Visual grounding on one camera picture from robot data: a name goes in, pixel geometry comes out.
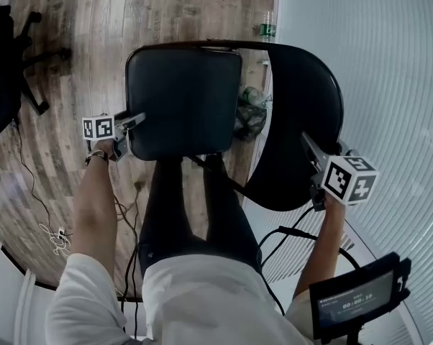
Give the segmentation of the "green label plastic bottle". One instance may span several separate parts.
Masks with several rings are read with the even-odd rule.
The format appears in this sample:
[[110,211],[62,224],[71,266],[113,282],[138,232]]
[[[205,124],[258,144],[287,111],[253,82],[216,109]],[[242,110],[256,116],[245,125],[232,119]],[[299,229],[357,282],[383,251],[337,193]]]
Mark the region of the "green label plastic bottle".
[[257,30],[258,36],[263,42],[275,42],[277,26],[273,10],[265,11],[263,13]]

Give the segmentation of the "black folding chair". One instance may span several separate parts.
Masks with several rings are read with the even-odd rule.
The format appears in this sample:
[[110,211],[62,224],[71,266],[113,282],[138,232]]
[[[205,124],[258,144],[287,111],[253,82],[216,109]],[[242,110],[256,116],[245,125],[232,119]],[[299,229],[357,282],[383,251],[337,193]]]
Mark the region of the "black folding chair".
[[338,154],[344,104],[326,64],[298,47],[256,41],[206,40],[147,45],[125,65],[126,107],[146,118],[130,129],[132,154],[144,161],[202,155],[231,147],[242,75],[240,50],[268,54],[273,112],[263,153],[249,180],[229,186],[272,211],[311,202],[316,173],[301,144],[306,132],[328,155]]

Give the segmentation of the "black monitor mount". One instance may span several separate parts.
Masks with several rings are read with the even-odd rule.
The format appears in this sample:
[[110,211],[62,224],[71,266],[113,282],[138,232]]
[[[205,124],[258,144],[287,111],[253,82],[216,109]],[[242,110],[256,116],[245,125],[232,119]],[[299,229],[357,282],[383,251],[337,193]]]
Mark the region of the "black monitor mount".
[[349,321],[347,323],[346,345],[362,345],[359,341],[359,333],[363,328],[362,321]]

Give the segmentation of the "black padded office chair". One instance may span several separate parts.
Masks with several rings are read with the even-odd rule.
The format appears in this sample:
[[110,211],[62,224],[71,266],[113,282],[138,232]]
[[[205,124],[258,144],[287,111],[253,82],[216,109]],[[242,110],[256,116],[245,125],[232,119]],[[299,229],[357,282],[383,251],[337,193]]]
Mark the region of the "black padded office chair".
[[62,47],[57,50],[43,52],[34,57],[24,59],[24,51],[31,46],[32,38],[29,30],[32,24],[38,24],[42,15],[38,11],[29,13],[19,35],[14,35],[14,20],[10,5],[0,6],[0,133],[11,122],[19,123],[18,114],[25,96],[38,115],[44,114],[50,105],[46,101],[38,103],[24,76],[24,71],[36,63],[59,56],[66,60],[71,50]]

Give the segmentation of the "camouflage bag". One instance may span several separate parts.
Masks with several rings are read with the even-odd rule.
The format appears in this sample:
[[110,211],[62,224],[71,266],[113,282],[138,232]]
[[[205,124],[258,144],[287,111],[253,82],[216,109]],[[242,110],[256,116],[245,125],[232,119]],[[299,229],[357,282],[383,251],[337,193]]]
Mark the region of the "camouflage bag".
[[233,135],[243,142],[251,142],[261,133],[267,119],[267,109],[238,99]]

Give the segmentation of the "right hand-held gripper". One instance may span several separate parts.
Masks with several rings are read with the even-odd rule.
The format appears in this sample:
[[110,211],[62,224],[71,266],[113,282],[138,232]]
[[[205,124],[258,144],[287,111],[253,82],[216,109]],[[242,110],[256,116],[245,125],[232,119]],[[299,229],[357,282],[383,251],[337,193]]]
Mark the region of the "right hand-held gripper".
[[316,170],[310,187],[315,211],[325,209],[325,193],[345,206],[368,201],[379,178],[379,172],[368,159],[341,139],[336,155],[325,153],[306,132],[301,134],[301,144]]

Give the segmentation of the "person's left forearm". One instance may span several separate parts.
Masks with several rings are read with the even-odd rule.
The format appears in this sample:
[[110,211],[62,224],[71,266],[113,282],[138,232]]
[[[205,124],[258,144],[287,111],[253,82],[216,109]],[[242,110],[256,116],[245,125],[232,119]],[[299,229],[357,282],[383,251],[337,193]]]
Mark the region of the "person's left forearm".
[[107,161],[90,159],[76,194],[71,252],[85,254],[114,275],[117,212]]

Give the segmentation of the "person's right forearm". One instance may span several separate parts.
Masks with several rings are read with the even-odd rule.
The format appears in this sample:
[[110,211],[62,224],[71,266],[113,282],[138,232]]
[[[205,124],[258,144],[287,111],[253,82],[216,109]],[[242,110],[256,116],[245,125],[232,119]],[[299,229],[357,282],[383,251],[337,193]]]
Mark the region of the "person's right forearm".
[[344,231],[345,206],[325,193],[325,216],[311,255],[297,282],[293,297],[309,286],[334,277]]

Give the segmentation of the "small black monitor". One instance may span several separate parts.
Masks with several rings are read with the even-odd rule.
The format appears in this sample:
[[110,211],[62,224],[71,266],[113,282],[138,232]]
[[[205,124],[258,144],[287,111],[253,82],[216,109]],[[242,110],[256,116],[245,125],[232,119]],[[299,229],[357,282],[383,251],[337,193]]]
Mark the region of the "small black monitor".
[[364,325],[408,298],[411,260],[391,252],[370,264],[309,287],[314,339],[323,345],[347,335],[349,321]]

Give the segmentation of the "person's left hand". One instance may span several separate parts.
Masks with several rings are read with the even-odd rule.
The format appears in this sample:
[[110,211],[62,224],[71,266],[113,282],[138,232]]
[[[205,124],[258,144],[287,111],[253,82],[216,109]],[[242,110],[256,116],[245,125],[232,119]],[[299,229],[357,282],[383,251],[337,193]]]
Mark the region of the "person's left hand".
[[114,154],[114,140],[113,139],[103,139],[99,140],[94,148],[88,153],[86,157],[86,164],[90,163],[93,157],[101,158],[102,160],[108,162],[109,159]]

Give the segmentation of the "person's black trousers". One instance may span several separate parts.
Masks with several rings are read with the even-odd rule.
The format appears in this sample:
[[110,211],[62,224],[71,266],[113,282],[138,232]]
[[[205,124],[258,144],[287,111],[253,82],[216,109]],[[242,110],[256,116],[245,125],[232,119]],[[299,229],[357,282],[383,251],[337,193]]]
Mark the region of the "person's black trousers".
[[142,273],[155,263],[183,255],[233,259],[260,271],[258,243],[236,192],[225,180],[220,154],[206,157],[206,238],[193,234],[184,205],[182,157],[158,160],[137,248]]

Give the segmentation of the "person's white shirt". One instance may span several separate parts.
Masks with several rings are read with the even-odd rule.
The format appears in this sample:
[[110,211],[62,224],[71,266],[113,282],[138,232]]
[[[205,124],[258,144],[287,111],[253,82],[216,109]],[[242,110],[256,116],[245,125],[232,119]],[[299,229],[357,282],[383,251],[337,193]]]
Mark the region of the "person's white shirt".
[[48,308],[48,345],[313,345],[309,293],[285,314],[261,276],[233,259],[192,254],[148,267],[142,286],[147,335],[126,323],[107,270],[94,258],[68,258]]

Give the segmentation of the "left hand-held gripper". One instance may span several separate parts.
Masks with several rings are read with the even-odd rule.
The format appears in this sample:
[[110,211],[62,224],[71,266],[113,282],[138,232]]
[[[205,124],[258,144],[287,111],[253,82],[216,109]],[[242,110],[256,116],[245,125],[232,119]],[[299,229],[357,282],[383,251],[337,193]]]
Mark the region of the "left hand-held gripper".
[[145,112],[131,114],[128,111],[116,115],[101,115],[82,118],[83,139],[91,151],[91,143],[103,139],[114,140],[114,154],[110,160],[118,162],[127,153],[126,134],[146,118]]

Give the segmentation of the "clear plastic bottle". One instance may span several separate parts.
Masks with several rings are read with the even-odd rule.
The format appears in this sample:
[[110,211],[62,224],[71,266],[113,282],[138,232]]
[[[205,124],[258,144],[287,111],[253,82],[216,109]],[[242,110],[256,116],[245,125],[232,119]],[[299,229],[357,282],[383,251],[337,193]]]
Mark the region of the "clear plastic bottle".
[[252,106],[263,108],[268,95],[255,87],[247,86],[240,92],[240,97]]

